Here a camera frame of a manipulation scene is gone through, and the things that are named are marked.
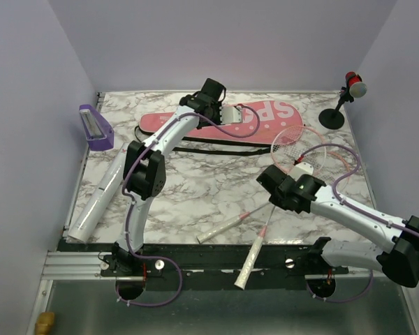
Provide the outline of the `pink badminton racket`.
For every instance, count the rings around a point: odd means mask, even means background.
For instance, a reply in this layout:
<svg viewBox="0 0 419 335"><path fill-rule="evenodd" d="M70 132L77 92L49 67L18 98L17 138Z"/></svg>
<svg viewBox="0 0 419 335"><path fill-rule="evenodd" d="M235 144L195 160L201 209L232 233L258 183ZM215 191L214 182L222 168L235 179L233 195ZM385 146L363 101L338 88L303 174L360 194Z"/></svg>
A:
<svg viewBox="0 0 419 335"><path fill-rule="evenodd" d="M288 174L285 169L289 168L295 162L298 154L302 154L306 149L314 145L323 143L323 136L308 126L287 126L273 140L270 154L274 166ZM268 216L265 224L262 226L262 230L252 243L242 269L234 283L241 290L245 289L253 266L258 258L272 215Z"/></svg>
<svg viewBox="0 0 419 335"><path fill-rule="evenodd" d="M322 180L331 184L336 178L352 170L351 164L345 158L346 155L347 152L341 153L339 150L333 151L324 147L322 150L316 150L305 155L298 154L295 162L289 168L286 168L285 171L289 173L294 165L304 161L314 167L313 175L315 177L320 177ZM254 209L243 208L242 212L239 212L240 207L238 201L234 199L229 201L219 198L219 201L215 204L220 208L227 209L229 213L234 214L236 212L237 214L233 218L220 221L217 224L213 223L211 228L199 233L196 236L196 241L199 244L203 244L215 238L217 235L221 235L225 231L237 227L243 222L247 222L248 217L257 213L261 214L263 210L265 210L266 216L271 216L274 211L274 206L268 201L265 201Z"/></svg>

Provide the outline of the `grey shuttlecock tube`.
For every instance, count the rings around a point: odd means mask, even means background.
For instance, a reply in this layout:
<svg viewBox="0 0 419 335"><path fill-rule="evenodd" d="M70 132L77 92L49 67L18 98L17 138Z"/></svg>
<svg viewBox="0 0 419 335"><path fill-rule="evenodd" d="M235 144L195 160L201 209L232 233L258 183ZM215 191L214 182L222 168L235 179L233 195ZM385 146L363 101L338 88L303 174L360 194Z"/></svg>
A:
<svg viewBox="0 0 419 335"><path fill-rule="evenodd" d="M122 183L127 149L128 143L125 142L98 183L84 209L69 228L68 241L86 243L92 236L99 220Z"/></svg>

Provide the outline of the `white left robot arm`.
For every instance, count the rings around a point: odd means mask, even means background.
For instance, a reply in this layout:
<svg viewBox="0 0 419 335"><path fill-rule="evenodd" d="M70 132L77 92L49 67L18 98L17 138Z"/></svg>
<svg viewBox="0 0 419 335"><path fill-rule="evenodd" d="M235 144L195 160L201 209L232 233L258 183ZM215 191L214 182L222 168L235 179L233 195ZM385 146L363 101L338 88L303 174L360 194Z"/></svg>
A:
<svg viewBox="0 0 419 335"><path fill-rule="evenodd" d="M166 184L166 159L190 131L220 124L221 104L226 88L213 79L179 101L175 113L153 135L141 143L131 142L126 152L122 194L128 200L119 247L117 268L127 276L140 270L141 259L134 254L144 244L144 231L154 198Z"/></svg>

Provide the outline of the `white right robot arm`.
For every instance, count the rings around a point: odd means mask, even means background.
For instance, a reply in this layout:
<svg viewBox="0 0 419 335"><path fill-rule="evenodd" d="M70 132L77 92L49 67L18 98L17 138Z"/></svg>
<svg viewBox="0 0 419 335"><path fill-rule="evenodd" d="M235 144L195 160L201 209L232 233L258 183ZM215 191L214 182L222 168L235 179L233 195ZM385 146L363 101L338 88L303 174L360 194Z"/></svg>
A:
<svg viewBox="0 0 419 335"><path fill-rule="evenodd" d="M331 267L357 267L379 271L391 281L414 288L419 282L419 218L404 220L381 213L335 192L313 175L308 163L290 172L268 166L257 182L269 193L269 201L284 211L322 216L365 237L368 241L328 240L307 256L317 274Z"/></svg>

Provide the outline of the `black microphone stand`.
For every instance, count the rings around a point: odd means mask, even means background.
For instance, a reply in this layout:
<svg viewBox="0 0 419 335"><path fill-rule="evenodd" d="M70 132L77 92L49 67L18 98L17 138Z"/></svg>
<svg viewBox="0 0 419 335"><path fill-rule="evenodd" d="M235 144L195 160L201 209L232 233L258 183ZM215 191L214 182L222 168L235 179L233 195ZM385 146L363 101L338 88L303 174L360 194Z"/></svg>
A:
<svg viewBox="0 0 419 335"><path fill-rule="evenodd" d="M340 129L345 122L345 118L343 114L340 112L340 108L345 102L349 102L350 99L351 95L349 93L349 88L342 87L336 107L324 109L319 114L318 120L321 123L321 125L330 130Z"/></svg>

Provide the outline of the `purple metronome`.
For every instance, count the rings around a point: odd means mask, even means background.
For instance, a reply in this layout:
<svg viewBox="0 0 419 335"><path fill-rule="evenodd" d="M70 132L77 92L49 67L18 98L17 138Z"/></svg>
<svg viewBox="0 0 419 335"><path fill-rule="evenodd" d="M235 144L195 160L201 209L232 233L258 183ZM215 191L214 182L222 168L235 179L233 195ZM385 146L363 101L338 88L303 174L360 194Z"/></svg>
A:
<svg viewBox="0 0 419 335"><path fill-rule="evenodd" d="M93 106L81 105L79 115L90 151L107 151L114 147L112 126Z"/></svg>

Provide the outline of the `red grey microphone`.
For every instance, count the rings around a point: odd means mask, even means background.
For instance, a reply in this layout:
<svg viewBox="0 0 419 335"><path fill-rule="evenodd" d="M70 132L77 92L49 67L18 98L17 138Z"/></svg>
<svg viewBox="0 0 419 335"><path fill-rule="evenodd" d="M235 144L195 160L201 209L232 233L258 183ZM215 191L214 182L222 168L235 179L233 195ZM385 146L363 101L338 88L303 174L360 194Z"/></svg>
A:
<svg viewBox="0 0 419 335"><path fill-rule="evenodd" d="M345 79L346 89L351 97L362 98L367 93L367 85L356 72L348 72Z"/></svg>

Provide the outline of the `brass fitting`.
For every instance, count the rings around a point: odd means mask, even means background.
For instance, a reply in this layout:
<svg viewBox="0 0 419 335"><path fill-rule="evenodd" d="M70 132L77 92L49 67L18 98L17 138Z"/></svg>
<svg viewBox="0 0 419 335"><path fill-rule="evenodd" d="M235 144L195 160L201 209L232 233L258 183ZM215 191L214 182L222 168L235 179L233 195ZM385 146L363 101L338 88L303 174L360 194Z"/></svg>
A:
<svg viewBox="0 0 419 335"><path fill-rule="evenodd" d="M34 325L35 335L50 335L54 326L55 313L43 312L40 313Z"/></svg>

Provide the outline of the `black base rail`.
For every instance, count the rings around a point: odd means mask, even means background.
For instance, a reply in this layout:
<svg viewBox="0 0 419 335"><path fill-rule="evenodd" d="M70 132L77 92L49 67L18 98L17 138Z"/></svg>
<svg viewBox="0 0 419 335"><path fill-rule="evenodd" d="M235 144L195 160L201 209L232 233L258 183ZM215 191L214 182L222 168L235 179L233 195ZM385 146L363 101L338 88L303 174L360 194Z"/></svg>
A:
<svg viewBox="0 0 419 335"><path fill-rule="evenodd" d="M141 258L118 245L103 258L101 275L147 290L234 290L250 247L241 244L145 244ZM306 278L347 274L321 258L321 245L262 246L245 288L303 290Z"/></svg>

